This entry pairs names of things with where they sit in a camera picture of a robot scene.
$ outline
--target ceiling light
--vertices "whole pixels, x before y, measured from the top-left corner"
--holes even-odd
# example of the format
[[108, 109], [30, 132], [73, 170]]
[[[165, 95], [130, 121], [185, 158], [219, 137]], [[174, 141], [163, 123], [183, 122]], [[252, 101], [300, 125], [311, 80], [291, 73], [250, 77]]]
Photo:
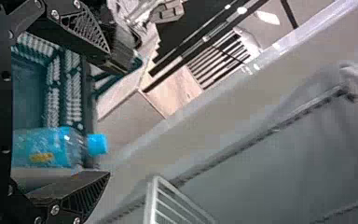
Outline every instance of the ceiling light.
[[245, 14], [248, 11], [248, 9], [246, 7], [238, 7], [237, 8], [237, 12], [238, 14]]
[[277, 49], [277, 50], [280, 50], [280, 49], [281, 49], [281, 45], [278, 44], [278, 43], [273, 43], [273, 44], [272, 44], [272, 47], [275, 48], [275, 49]]
[[255, 15], [257, 16], [258, 19], [260, 19], [261, 21], [264, 21], [266, 23], [273, 24], [273, 25], [281, 24], [277, 15], [275, 15], [273, 13], [269, 13], [269, 12], [265, 12], [265, 11], [257, 11], [257, 12], [255, 12]]
[[257, 71], [260, 70], [260, 67], [257, 65], [257, 63], [254, 63], [254, 69]]

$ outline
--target plastic bottle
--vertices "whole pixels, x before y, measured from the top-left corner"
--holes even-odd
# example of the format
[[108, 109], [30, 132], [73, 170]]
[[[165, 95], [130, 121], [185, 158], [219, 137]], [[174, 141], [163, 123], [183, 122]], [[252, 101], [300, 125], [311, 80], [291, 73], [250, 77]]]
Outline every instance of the plastic bottle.
[[105, 136], [90, 134], [85, 141], [70, 127], [18, 130], [13, 134], [13, 167], [72, 168], [82, 165], [86, 153], [92, 157], [107, 153]]

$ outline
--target screw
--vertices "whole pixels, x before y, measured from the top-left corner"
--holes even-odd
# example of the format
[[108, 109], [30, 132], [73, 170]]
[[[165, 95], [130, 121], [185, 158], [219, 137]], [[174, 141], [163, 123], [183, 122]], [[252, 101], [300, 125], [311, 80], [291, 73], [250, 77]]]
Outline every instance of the screw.
[[74, 224], [80, 224], [80, 217], [75, 218]]
[[42, 217], [37, 217], [34, 219], [34, 224], [42, 224]]
[[38, 0], [34, 0], [34, 4], [37, 6], [37, 8], [42, 7], [42, 4]]
[[8, 38], [9, 38], [9, 39], [13, 39], [13, 36], [14, 36], [14, 35], [13, 35], [13, 32], [8, 31]]
[[60, 14], [58, 14], [57, 10], [52, 10], [51, 11], [51, 16], [54, 18], [54, 20], [59, 20], [60, 19]]
[[54, 206], [51, 208], [50, 213], [51, 213], [53, 216], [56, 216], [56, 215], [58, 214], [58, 212], [60, 212], [60, 207], [56, 204], [56, 205], [54, 205]]
[[80, 8], [81, 8], [81, 5], [80, 5], [79, 0], [75, 0], [75, 1], [74, 1], [74, 6], [75, 6], [77, 9], [80, 9]]
[[10, 196], [13, 194], [13, 187], [11, 185], [8, 186], [7, 196]]

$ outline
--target blue bottle cap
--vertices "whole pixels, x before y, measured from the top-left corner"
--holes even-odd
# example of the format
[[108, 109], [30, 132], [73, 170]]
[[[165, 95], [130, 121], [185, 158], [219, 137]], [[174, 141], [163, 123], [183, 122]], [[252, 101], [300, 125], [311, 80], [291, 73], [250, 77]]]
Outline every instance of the blue bottle cap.
[[88, 135], [89, 142], [89, 155], [91, 157], [107, 154], [107, 139], [104, 134], [89, 134]]

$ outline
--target wire basket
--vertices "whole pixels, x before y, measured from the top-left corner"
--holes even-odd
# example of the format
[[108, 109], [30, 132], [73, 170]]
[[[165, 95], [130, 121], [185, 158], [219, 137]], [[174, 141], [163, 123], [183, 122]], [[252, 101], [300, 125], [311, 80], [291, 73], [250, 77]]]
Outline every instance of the wire basket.
[[70, 126], [86, 134], [83, 57], [28, 33], [11, 52], [14, 129]]

